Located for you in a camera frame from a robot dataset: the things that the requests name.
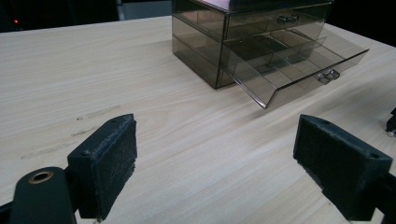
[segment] open drawer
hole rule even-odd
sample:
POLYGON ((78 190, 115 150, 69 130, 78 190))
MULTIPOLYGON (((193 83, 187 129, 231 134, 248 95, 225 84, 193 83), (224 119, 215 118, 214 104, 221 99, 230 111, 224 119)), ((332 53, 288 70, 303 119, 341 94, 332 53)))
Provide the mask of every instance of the open drawer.
POLYGON ((368 51, 324 28, 320 36, 289 29, 224 41, 223 73, 262 108, 283 105, 336 80, 368 51))

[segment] dark background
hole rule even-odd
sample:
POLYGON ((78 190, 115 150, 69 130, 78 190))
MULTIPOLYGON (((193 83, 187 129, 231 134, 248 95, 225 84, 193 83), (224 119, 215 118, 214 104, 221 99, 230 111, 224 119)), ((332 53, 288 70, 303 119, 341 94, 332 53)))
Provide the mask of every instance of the dark background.
MULTIPOLYGON (((127 5, 139 9, 133 12, 137 16, 126 15, 126 20, 144 18, 145 13, 171 13, 171 0, 0 0, 0 32, 118 21, 118 8, 127 5)), ((384 0, 335 0, 326 22, 396 47, 396 10, 392 9, 390 1, 384 0)))
POLYGON ((396 47, 396 7, 389 0, 335 0, 326 22, 396 47))

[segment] smoky transparent drawer box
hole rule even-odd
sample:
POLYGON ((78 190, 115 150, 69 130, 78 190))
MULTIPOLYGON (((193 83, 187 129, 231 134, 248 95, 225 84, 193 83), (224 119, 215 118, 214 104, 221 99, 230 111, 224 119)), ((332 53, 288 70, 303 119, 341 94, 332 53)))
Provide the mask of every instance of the smoky transparent drawer box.
POLYGON ((173 0, 173 52, 214 89, 239 84, 261 107, 338 79, 368 49, 323 28, 329 0, 173 0))

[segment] wooden table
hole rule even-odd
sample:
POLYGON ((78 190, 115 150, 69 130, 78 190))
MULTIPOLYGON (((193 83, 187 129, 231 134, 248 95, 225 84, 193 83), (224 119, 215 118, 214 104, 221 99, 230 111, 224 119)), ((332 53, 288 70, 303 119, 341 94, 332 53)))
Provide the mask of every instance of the wooden table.
POLYGON ((0 34, 0 204, 23 175, 65 168, 100 125, 134 113, 136 169, 105 223, 348 223, 292 157, 298 119, 326 119, 396 158, 384 131, 396 48, 326 27, 370 51, 272 111, 236 85, 211 89, 175 57, 170 17, 0 34))

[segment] drawer handle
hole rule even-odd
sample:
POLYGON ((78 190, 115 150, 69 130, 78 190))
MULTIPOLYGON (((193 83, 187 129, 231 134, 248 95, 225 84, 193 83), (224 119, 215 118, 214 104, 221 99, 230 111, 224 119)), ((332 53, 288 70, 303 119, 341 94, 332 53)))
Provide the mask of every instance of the drawer handle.
POLYGON ((295 23, 295 22, 297 22, 299 19, 300 19, 300 18, 299 18, 298 15, 290 15, 290 16, 288 16, 288 17, 279 16, 279 17, 277 18, 277 23, 283 24, 283 25, 284 25, 284 24, 287 23, 287 22, 295 23))
POLYGON ((318 81, 324 85, 327 85, 327 84, 329 84, 329 82, 336 80, 340 76, 341 75, 339 72, 335 71, 332 68, 329 68, 326 71, 322 71, 322 72, 318 73, 318 81))

